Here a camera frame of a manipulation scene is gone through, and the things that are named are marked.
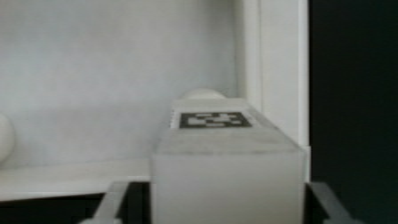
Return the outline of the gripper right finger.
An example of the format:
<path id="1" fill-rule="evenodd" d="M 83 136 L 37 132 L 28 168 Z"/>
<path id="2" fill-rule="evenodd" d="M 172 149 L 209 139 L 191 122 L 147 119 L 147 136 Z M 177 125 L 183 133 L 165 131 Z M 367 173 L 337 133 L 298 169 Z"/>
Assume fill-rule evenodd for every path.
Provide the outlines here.
<path id="1" fill-rule="evenodd" d="M 307 184 L 302 224 L 364 224 L 350 215 L 325 182 Z"/>

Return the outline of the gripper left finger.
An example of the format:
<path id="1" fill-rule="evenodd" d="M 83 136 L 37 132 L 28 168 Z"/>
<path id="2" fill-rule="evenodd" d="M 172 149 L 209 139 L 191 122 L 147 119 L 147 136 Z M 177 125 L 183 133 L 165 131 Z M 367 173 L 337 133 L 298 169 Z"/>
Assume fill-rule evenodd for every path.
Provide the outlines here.
<path id="1" fill-rule="evenodd" d="M 78 224 L 151 224 L 149 183 L 115 182 L 94 215 Z"/>

